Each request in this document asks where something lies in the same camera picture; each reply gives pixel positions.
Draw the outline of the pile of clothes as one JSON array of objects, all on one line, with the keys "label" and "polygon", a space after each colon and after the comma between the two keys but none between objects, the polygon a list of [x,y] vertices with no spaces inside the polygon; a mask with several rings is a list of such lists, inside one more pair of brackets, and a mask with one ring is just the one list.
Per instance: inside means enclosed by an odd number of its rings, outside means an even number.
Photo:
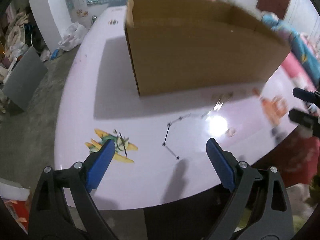
[{"label": "pile of clothes", "polygon": [[25,11],[19,12],[9,23],[5,35],[5,44],[1,43],[1,82],[3,82],[13,65],[28,50],[29,46],[25,37],[25,26],[29,23],[29,14]]}]

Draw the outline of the grey panel on floor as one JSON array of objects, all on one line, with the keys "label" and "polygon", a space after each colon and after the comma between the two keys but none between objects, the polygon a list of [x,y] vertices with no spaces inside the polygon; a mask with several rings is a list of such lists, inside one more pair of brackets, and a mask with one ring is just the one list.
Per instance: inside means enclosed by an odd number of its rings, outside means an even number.
[{"label": "grey panel on floor", "polygon": [[48,69],[34,47],[30,47],[9,75],[2,91],[17,107],[25,111]]}]

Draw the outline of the brown cardboard box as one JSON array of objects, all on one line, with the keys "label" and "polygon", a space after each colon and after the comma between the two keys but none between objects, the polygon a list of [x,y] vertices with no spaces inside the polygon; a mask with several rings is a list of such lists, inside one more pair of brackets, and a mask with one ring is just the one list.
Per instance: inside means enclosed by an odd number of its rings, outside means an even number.
[{"label": "brown cardboard box", "polygon": [[125,35],[140,96],[265,83],[290,52],[252,14],[214,0],[128,0]]}]

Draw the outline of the pink floral blanket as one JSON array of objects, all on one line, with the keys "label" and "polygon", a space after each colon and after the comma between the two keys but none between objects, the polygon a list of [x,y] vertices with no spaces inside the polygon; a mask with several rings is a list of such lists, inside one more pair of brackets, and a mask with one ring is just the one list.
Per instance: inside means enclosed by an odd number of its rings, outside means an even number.
[{"label": "pink floral blanket", "polygon": [[315,90],[315,86],[310,77],[292,52],[287,55],[281,66],[284,68],[295,88],[297,87],[311,92]]}]

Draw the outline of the blue patterned blanket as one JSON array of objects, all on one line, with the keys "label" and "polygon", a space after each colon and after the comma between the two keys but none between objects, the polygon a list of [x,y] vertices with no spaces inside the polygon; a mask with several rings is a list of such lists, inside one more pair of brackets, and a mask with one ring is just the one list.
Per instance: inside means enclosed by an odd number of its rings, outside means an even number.
[{"label": "blue patterned blanket", "polygon": [[273,12],[263,12],[261,21],[289,43],[293,55],[302,65],[312,83],[318,86],[319,57],[308,42],[308,39],[291,25],[278,18]]}]

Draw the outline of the white plastic bag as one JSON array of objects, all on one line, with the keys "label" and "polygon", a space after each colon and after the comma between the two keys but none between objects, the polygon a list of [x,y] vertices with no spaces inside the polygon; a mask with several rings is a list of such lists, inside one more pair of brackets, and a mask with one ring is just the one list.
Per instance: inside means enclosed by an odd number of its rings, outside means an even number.
[{"label": "white plastic bag", "polygon": [[79,22],[72,23],[65,31],[63,38],[58,42],[59,48],[64,51],[70,51],[80,45],[88,30]]}]

